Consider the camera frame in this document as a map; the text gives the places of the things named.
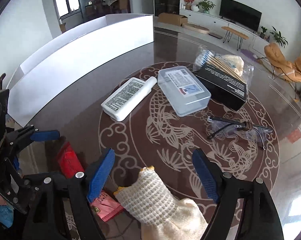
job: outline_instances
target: white panel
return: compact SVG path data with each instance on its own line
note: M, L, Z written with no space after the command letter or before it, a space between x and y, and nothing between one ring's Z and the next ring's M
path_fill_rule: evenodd
M69 42L30 67L11 89L9 115L25 126L50 100L85 74L153 41L153 16L150 15L105 26Z
M136 18L139 16L144 16L144 14L137 13L114 13L106 15L107 25L111 25L113 23L117 23L120 21Z
M49 55L60 49L62 46L65 46L67 43L81 37L91 31L102 28L107 25L106 16L94 19L92 21L81 24L62 35L56 37L52 41L48 42L27 58L22 64L20 64L21 69L26 74L42 62Z

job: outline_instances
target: white cloth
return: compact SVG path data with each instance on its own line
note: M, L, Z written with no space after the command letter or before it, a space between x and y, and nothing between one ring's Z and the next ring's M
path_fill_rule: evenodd
M134 184L114 195L141 223L144 240L198 240L207 227L196 203L175 199L154 167L143 168Z

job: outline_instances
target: potted plant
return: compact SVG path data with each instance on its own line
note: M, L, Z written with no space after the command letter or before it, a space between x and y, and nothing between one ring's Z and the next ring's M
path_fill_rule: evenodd
M265 28L264 26L261 26L261 33L259 35L259 37L261 37L262 39L265 38L265 33L267 31L267 28Z
M190 10L190 5L194 2L195 0L184 0L186 3L185 8L186 10Z
M277 32L276 29L274 28L274 26L272 26L272 27L274 30L272 32L270 32L270 34L273 35L274 40L278 44L280 44L280 46L282 46L282 47L285 47L285 45L288 45L288 41L286 40L285 37L282 37L282 34L280 33L280 31Z
M209 0L201 1L198 3L198 5L200 5L203 8L204 13L209 13L209 10L213 9L216 6L215 4L213 4L212 1Z

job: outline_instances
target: blue gripper pad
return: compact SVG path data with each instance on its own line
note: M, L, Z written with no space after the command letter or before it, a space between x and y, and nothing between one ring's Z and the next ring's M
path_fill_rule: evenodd
M96 170L95 175L92 177L89 183L89 191L87 194L87 200L92 203L95 198L99 197L101 190L103 189L108 175L113 168L115 162L115 152L113 149L109 149L105 158L101 162L100 166Z
M205 188L207 196L214 200L215 203L219 203L220 196L217 193L217 183L201 157L201 154L202 153L197 149L193 151L192 159L194 168Z
M58 140L60 134L58 131L42 131L42 132L34 132L30 139L36 142L43 142L43 141L51 141L51 140Z

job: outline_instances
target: cotton swab package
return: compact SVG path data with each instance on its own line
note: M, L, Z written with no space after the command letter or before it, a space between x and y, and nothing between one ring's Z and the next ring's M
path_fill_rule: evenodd
M112 93L101 107L106 114L120 122L151 92L156 83L155 77L150 77L146 81L132 77Z
M250 85L254 67L245 65L240 56L216 54L203 47L199 47L193 71L199 71L205 64L212 65L235 77L245 83L247 87Z

